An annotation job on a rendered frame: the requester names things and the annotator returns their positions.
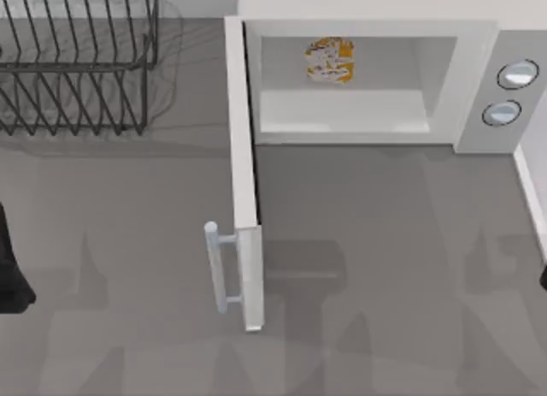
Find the white microwave door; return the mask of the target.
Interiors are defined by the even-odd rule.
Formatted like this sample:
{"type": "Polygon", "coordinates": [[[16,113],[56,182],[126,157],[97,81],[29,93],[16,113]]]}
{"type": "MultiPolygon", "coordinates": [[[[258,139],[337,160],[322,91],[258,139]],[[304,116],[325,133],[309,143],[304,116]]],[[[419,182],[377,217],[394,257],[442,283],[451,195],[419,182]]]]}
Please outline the white microwave door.
{"type": "Polygon", "coordinates": [[[239,297],[245,330],[259,332],[265,323],[262,226],[256,200],[244,23],[236,16],[228,16],[224,31],[239,297]]]}

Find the pale microwave oven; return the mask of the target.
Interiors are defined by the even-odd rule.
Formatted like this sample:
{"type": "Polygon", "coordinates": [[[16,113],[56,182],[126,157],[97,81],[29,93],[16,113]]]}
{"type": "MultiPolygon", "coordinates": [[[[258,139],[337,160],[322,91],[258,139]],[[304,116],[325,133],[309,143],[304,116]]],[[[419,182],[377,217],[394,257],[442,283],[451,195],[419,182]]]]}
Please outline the pale microwave oven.
{"type": "Polygon", "coordinates": [[[268,145],[450,145],[458,153],[515,150],[547,89],[547,0],[238,0],[256,141],[268,145]],[[312,81],[307,47],[354,42],[351,82],[312,81]],[[529,59],[539,76],[497,84],[529,59]],[[482,121],[514,100],[519,118],[482,121]]]}

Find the round microwave knob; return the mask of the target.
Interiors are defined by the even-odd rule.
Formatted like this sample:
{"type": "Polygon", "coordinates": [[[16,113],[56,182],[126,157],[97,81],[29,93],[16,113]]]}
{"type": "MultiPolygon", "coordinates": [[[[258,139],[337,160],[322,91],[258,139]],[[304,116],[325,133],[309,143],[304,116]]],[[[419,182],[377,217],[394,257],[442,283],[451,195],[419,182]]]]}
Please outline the round microwave knob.
{"type": "Polygon", "coordinates": [[[531,85],[539,76],[539,65],[529,59],[505,65],[497,73],[497,84],[507,91],[531,85]]]}
{"type": "Polygon", "coordinates": [[[521,115],[521,105],[508,100],[488,105],[482,113],[482,121],[491,127],[503,127],[516,121],[521,115]]]}

